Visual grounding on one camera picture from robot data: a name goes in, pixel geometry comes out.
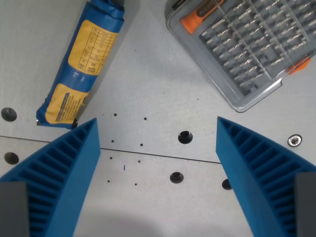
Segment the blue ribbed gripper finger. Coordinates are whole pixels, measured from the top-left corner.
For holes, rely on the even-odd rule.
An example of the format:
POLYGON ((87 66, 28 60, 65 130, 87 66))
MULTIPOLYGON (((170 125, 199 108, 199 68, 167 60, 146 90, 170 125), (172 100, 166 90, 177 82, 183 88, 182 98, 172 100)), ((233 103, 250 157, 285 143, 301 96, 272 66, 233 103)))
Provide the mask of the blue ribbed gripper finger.
POLYGON ((255 237, 298 234, 294 180, 315 165, 273 140, 217 118, 216 154, 255 237))
POLYGON ((1 176, 26 184, 32 237, 71 237, 100 157, 97 119, 65 133, 1 176))

